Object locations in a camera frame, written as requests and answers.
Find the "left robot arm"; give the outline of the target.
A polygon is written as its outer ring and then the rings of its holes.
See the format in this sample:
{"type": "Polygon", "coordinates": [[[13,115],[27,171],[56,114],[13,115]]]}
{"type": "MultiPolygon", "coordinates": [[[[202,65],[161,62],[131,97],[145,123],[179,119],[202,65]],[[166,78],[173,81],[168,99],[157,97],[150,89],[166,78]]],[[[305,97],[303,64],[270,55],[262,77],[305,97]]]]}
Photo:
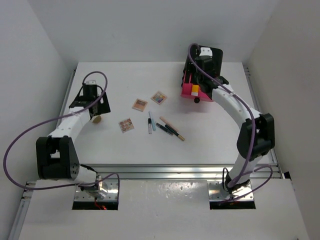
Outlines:
{"type": "Polygon", "coordinates": [[[95,198],[103,196],[103,183],[96,183],[101,177],[87,165],[81,164],[74,141],[83,127],[93,118],[110,113],[107,95],[99,94],[102,88],[95,81],[83,83],[75,99],[69,106],[71,116],[66,117],[46,137],[36,141],[37,171],[41,179],[74,181],[80,190],[95,198]]]}

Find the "pink top drawer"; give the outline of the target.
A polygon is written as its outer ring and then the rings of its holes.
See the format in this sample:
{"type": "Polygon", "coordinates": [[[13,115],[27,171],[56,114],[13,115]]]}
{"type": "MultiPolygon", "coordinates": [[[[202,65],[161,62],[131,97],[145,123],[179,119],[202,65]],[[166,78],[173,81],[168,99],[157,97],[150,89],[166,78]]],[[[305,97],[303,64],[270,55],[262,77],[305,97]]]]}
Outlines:
{"type": "Polygon", "coordinates": [[[200,102],[213,102],[212,99],[210,99],[204,92],[201,91],[200,87],[198,96],[191,95],[192,85],[196,85],[192,83],[192,77],[193,75],[191,73],[185,72],[183,74],[180,96],[186,99],[192,99],[196,104],[200,102]]]}

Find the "white egg sunscreen bottle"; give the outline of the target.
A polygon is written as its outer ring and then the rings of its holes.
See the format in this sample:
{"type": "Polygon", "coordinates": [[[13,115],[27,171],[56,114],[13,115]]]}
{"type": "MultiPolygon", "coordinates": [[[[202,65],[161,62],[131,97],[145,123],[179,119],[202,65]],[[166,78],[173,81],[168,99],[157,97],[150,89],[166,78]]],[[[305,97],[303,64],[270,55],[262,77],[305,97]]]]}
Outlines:
{"type": "Polygon", "coordinates": [[[98,124],[101,122],[101,120],[102,120],[102,117],[100,115],[97,115],[97,116],[94,116],[91,121],[94,124],[98,124]]]}

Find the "peach eyeshadow palette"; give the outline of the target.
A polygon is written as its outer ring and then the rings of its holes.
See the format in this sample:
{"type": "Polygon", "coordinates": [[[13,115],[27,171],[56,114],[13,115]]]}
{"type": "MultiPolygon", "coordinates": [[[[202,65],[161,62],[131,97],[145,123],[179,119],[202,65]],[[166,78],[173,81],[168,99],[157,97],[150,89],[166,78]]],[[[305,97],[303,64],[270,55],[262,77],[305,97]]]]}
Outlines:
{"type": "Polygon", "coordinates": [[[132,106],[132,109],[143,112],[147,106],[148,102],[137,98],[132,106]]]}

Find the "orange cream tube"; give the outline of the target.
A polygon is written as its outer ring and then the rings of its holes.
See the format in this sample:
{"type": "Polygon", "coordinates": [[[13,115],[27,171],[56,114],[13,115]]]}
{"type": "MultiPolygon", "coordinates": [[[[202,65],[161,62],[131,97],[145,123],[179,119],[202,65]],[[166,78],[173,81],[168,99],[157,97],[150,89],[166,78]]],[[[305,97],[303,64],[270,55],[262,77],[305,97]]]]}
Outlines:
{"type": "Polygon", "coordinates": [[[200,89],[199,85],[193,84],[191,87],[191,95],[198,97],[199,96],[199,89],[200,89]]]}

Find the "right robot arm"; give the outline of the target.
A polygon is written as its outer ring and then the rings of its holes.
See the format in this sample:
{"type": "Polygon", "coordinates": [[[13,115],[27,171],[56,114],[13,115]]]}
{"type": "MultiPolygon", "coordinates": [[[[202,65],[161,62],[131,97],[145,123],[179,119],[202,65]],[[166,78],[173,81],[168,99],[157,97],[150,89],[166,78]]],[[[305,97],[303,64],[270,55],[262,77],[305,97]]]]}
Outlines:
{"type": "Polygon", "coordinates": [[[221,183],[222,190],[233,199],[234,191],[248,185],[256,165],[275,147],[274,117],[250,107],[239,97],[229,81],[217,74],[209,55],[188,56],[183,78],[199,86],[201,92],[220,105],[239,127],[238,156],[232,169],[222,174],[221,183]]]}

